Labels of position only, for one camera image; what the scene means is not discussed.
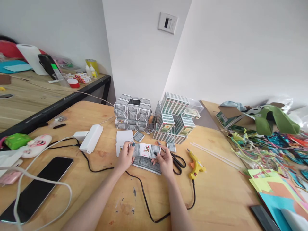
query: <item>forearm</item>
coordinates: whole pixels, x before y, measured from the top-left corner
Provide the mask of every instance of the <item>forearm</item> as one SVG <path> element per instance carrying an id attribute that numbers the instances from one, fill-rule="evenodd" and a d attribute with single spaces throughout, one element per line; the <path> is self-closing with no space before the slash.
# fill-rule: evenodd
<path id="1" fill-rule="evenodd" d="M 62 230 L 95 230 L 109 196 L 121 175 L 121 172 L 114 169 L 83 206 L 63 226 Z"/>
<path id="2" fill-rule="evenodd" d="M 176 231 L 193 230 L 193 224 L 174 177 L 167 179 L 171 212 L 171 228 Z"/>

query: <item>yellow glue gun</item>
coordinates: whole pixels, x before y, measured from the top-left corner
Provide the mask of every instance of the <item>yellow glue gun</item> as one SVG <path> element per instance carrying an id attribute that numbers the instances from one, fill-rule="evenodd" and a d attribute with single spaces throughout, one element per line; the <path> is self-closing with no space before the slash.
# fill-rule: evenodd
<path id="1" fill-rule="evenodd" d="M 193 160 L 193 163 L 190 163 L 190 165 L 193 168 L 193 171 L 188 175 L 190 179 L 194 180 L 196 179 L 198 172 L 205 172 L 205 167 L 201 164 L 201 162 L 198 160 L 198 158 L 193 154 L 192 151 L 187 149 L 189 152 L 190 158 Z"/>

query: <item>red cup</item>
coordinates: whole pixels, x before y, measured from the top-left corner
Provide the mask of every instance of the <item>red cup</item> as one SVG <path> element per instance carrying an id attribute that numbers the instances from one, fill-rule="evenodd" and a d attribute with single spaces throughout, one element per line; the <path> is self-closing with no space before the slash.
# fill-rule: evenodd
<path id="1" fill-rule="evenodd" d="M 71 79 L 68 79 L 67 82 L 71 86 L 71 88 L 79 88 L 80 87 L 77 79 L 71 78 Z"/>

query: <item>black cable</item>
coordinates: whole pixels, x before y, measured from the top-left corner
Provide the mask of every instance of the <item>black cable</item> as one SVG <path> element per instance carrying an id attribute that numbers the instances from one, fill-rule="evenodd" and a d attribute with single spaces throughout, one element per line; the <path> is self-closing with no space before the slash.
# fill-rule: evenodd
<path id="1" fill-rule="evenodd" d="M 79 141 L 77 140 L 77 144 L 75 144 L 75 145 L 67 145 L 67 146 L 61 146 L 61 147 L 56 147 L 56 148 L 64 148 L 64 147 L 70 147 L 70 146 L 78 146 L 78 147 L 79 147 L 79 146 L 80 146 Z M 91 167 L 90 167 L 90 161 L 89 161 L 88 157 L 84 154 L 83 151 L 81 151 L 81 153 L 82 153 L 82 155 L 85 157 L 85 159 L 87 160 L 89 170 L 90 170 L 91 172 L 93 172 L 93 173 L 103 172 L 103 171 L 109 170 L 109 169 L 114 169 L 114 167 L 109 167 L 109 168 L 104 168 L 104 169 L 101 169 L 101 170 L 94 171 L 94 170 L 92 170 Z M 143 197 L 144 197 L 144 201 L 145 201 L 145 204 L 147 205 L 147 209 L 148 209 L 149 216 L 150 216 L 151 220 L 152 220 L 154 223 L 159 223 L 159 222 L 161 222 L 162 220 L 164 220 L 165 218 L 167 218 L 167 217 L 169 217 L 169 216 L 171 215 L 171 213 L 169 212 L 169 213 L 167 213 L 165 216 L 163 216 L 163 217 L 161 217 L 160 219 L 158 219 L 158 220 L 155 221 L 155 220 L 153 219 L 152 215 L 151 215 L 150 208 L 149 208 L 149 205 L 148 205 L 147 198 L 146 198 L 146 196 L 145 196 L 145 192 L 144 192 L 144 189 L 143 189 L 143 184 L 142 184 L 141 179 L 140 179 L 139 177 L 137 177 L 137 176 L 134 176 L 134 175 L 129 174 L 127 171 L 125 171 L 125 172 L 126 172 L 129 176 L 134 177 L 134 178 L 137 178 L 137 179 L 140 181 L 141 189 L 142 189 L 142 193 L 143 193 Z M 192 206 L 191 206 L 190 208 L 187 208 L 187 210 L 192 209 L 192 208 L 194 207 L 195 203 L 196 203 L 195 180 L 192 180 L 192 184 L 193 184 L 192 186 L 193 186 L 193 198 L 194 198 L 194 199 L 193 199 L 193 204 L 192 204 Z"/>

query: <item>paper towel roll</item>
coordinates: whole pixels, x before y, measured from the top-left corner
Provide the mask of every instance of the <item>paper towel roll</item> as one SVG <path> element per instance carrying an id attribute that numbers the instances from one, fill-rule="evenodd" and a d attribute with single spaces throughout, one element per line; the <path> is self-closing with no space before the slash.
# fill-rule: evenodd
<path id="1" fill-rule="evenodd" d="M 27 44 L 17 44 L 17 48 L 31 65 L 36 74 L 48 75 L 43 66 L 39 63 L 38 55 L 41 54 L 41 52 L 37 47 Z"/>

